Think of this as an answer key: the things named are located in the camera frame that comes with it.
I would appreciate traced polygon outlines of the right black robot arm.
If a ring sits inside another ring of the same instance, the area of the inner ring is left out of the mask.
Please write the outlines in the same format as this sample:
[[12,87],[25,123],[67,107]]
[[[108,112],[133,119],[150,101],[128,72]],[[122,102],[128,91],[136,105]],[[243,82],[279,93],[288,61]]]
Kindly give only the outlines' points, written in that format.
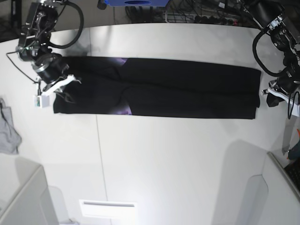
[[[50,41],[51,33],[60,17],[57,11],[60,5],[75,9],[80,19],[76,36],[65,45],[57,45]],[[33,81],[37,86],[37,94],[34,96],[36,107],[49,106],[51,94],[62,93],[68,84],[78,81],[73,74],[68,73],[69,65],[64,62],[62,55],[54,53],[52,49],[71,47],[79,39],[83,26],[82,10],[68,0],[37,0],[31,4],[16,53],[22,61],[30,62],[37,74]]]

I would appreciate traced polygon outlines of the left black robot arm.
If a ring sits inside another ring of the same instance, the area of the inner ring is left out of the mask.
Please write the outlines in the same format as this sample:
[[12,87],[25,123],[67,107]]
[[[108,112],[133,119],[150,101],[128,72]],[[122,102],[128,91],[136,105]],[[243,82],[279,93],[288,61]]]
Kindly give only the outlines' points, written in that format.
[[[283,0],[241,0],[240,3],[261,29],[253,40],[252,51],[261,69],[276,78],[269,82],[268,89],[263,90],[267,95],[267,105],[275,107],[285,97],[291,97],[300,86],[300,52],[295,48],[300,44],[300,29],[285,12],[286,5],[298,7],[300,4],[295,0],[286,3]],[[264,35],[269,35],[273,45],[284,54],[285,68],[280,72],[270,71],[259,59],[257,44]]]

